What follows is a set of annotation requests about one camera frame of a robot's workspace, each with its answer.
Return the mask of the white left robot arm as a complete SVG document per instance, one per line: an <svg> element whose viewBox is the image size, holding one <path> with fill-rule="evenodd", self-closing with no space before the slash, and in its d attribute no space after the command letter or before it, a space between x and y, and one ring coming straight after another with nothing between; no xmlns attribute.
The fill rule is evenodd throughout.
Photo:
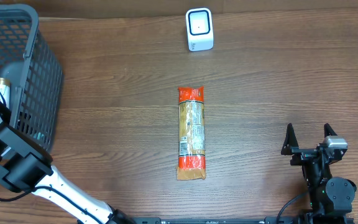
<svg viewBox="0 0 358 224"><path fill-rule="evenodd" d="M0 99L0 185L17 194L0 197L0 202L13 202L34 194L70 213L78 223L134 222L124 212L93 198L65 178L53 166L48 152L10 126L10 118L6 101Z"/></svg>

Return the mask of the white tube with gold cap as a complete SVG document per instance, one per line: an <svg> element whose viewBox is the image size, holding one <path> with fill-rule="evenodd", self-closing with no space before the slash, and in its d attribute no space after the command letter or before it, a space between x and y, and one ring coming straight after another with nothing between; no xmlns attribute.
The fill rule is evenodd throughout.
<svg viewBox="0 0 358 224"><path fill-rule="evenodd" d="M7 78L0 77L0 101L7 108L10 108L11 83Z"/></svg>

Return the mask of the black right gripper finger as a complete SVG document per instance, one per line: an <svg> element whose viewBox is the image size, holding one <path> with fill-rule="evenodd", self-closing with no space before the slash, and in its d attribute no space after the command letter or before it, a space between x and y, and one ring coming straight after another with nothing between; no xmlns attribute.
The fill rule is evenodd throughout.
<svg viewBox="0 0 358 224"><path fill-rule="evenodd" d="M324 137L328 137L328 136L337 136L337 134L333 130L333 128L330 126L330 124L326 123L324 125Z"/></svg>
<svg viewBox="0 0 358 224"><path fill-rule="evenodd" d="M287 125L287 131L285 140L282 146L281 155L289 156L293 154L293 150L298 150L299 145L298 141L296 140L295 131L293 129L293 125L289 123Z"/></svg>

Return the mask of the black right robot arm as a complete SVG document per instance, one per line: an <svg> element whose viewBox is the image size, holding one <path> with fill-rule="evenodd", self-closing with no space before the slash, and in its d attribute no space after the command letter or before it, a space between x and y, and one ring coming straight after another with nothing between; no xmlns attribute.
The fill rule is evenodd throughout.
<svg viewBox="0 0 358 224"><path fill-rule="evenodd" d="M346 218L352 211L356 184L331 174L330 165L342 160L348 149L347 141L338 136L332 127L324 125L324 140L314 149L302 149L296 140L292 124L287 125L281 154L291 156L290 164L302 168L308 190L288 201L276 216L276 223L353 223ZM282 218L285 209L298 199L308 195L310 209L293 218Z"/></svg>

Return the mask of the orange long noodle packet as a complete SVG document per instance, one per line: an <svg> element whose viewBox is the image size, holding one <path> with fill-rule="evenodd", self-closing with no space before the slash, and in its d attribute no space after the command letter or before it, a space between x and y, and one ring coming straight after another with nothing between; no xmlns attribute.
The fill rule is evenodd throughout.
<svg viewBox="0 0 358 224"><path fill-rule="evenodd" d="M178 180L206 178L204 88L179 87Z"/></svg>

